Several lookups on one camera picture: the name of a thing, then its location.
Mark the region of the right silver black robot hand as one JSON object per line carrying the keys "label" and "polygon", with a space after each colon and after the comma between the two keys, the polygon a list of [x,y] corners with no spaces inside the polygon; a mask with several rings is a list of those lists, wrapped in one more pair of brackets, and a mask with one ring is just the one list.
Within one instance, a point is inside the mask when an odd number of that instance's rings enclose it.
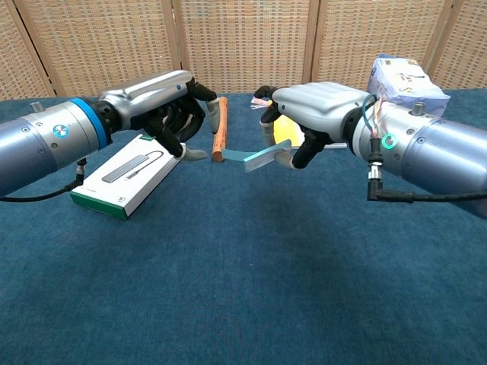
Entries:
{"label": "right silver black robot hand", "polygon": [[304,133],[298,150],[277,152],[276,162],[291,170],[304,169],[329,144],[345,141],[345,116],[362,106],[368,94],[331,81],[309,82],[287,87],[263,85],[253,96],[271,101],[259,124],[268,147],[275,144],[275,121],[286,116]]}

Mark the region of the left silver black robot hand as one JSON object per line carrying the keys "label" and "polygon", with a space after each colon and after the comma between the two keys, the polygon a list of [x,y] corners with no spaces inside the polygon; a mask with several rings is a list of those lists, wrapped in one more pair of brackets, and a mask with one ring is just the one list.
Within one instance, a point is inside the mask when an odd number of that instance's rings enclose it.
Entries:
{"label": "left silver black robot hand", "polygon": [[186,142],[208,118],[212,133],[220,125],[219,97],[186,70],[166,71],[100,93],[95,103],[110,132],[142,129],[178,160],[207,158]]}

